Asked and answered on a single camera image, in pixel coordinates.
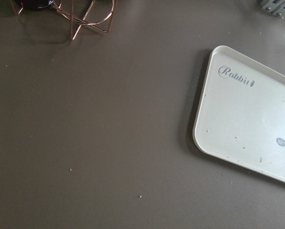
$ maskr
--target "copper wire rack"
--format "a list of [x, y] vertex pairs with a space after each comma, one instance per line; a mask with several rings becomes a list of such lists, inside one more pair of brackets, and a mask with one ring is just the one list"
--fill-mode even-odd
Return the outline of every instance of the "copper wire rack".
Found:
[[[9, 0], [9, 1], [13, 8], [15, 15], [19, 15], [23, 11], [24, 7], [20, 6], [17, 9], [14, 4], [14, 0]], [[63, 17], [67, 18], [70, 21], [70, 40], [71, 41], [73, 41], [76, 38], [82, 26], [90, 26], [103, 33], [108, 33], [110, 31], [118, 0], [112, 0], [112, 7], [109, 13], [101, 20], [96, 21], [96, 22], [86, 21], [86, 18], [88, 17], [89, 13], [92, 12], [93, 6], [95, 5], [96, 1], [97, 0], [90, 1], [89, 7], [85, 11], [84, 16], [80, 18], [74, 15], [74, 0], [70, 0], [71, 7], [70, 7], [69, 12], [62, 8], [63, 7], [62, 0], [52, 0], [52, 3], [50, 4], [50, 6], [54, 8], [60, 15], [62, 15]], [[105, 23], [106, 21], [109, 22], [107, 28], [106, 29], [101, 28], [100, 25]]]

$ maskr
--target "gray speech bubble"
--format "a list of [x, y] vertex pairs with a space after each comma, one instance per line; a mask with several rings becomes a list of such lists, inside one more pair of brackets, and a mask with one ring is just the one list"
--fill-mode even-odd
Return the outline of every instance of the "gray speech bubble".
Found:
[[282, 146], [282, 147], [285, 147], [285, 140], [282, 139], [282, 138], [277, 138], [276, 139], [276, 142], [278, 145]]

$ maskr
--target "white tray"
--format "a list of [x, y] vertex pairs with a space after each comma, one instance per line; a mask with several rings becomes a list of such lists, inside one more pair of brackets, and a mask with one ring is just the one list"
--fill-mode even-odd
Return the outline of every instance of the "white tray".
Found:
[[285, 182], [285, 76], [213, 50], [193, 128], [204, 153]]

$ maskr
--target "gray table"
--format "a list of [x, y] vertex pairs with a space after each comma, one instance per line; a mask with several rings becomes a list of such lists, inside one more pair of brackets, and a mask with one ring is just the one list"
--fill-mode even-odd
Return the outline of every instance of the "gray table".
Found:
[[285, 184], [191, 134], [211, 50], [285, 75], [285, 17], [256, 0], [121, 0], [109, 34], [70, 43], [68, 28], [0, 0], [0, 229], [285, 229]]

